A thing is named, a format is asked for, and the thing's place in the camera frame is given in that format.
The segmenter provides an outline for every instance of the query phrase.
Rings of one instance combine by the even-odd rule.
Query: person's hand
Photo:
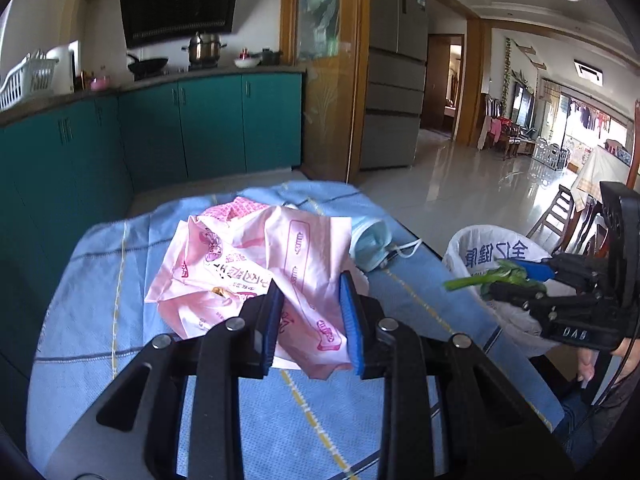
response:
[[[626,353],[626,349],[631,343],[631,339],[628,337],[625,338],[620,346],[611,353],[611,355],[624,357]],[[587,380],[591,381],[593,376],[595,375],[594,365],[591,363],[593,358],[593,350],[589,350],[588,348],[578,348],[578,380]],[[626,360],[625,366],[622,368],[622,372],[620,376],[617,378],[616,383],[624,379],[631,372],[633,372],[638,363],[640,362],[640,339],[636,339],[634,341],[633,348],[631,349],[631,354],[629,354],[629,359]]]

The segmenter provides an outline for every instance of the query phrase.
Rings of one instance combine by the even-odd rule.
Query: mask ear loop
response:
[[[395,251],[395,254],[391,254],[390,256],[387,256],[382,261],[382,263],[380,264],[380,269],[384,269],[386,267],[386,264],[389,263],[389,260],[391,260],[391,258],[393,256],[396,256],[396,254],[398,256],[400,256],[401,258],[405,258],[405,259],[406,258],[411,258],[415,254],[415,251],[418,250],[418,248],[420,247],[421,244],[422,244],[422,239],[421,238],[418,238],[415,242],[409,242],[408,244],[404,244],[404,245],[401,245],[401,246],[397,246],[395,244],[389,244],[387,247],[390,250]],[[403,253],[402,252],[402,249],[408,249],[410,247],[414,248],[414,250],[411,251],[410,253],[407,254],[407,253]]]

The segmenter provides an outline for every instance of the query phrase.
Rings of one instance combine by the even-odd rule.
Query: blue tablecloth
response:
[[[290,182],[238,195],[293,203],[331,216],[383,218],[397,244],[415,237],[355,188]],[[143,299],[177,223],[236,194],[187,198],[155,211],[92,228],[78,243],[45,318],[31,373],[28,457],[44,471],[53,450],[85,409],[153,336],[170,332]],[[507,375],[551,430],[562,407],[533,366],[465,290],[446,292],[449,271],[427,248],[368,274],[370,295],[388,316],[441,340],[469,334]],[[444,471],[440,414],[430,380],[436,469]],[[180,430],[178,472],[186,474],[190,383]],[[272,369],[263,381],[241,380],[241,431],[248,479],[375,478],[383,381],[336,372],[327,381]]]

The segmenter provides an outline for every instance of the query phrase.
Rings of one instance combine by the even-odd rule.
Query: stainless steel refrigerator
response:
[[[426,0],[371,0],[369,80],[360,168],[409,166],[424,94]]]

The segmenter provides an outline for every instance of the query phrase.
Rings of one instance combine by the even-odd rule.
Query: stainless steel pot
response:
[[[189,63],[207,64],[218,62],[220,49],[225,47],[226,43],[220,43],[219,35],[196,32],[196,35],[191,38],[189,46],[184,46],[182,50],[189,52]]]

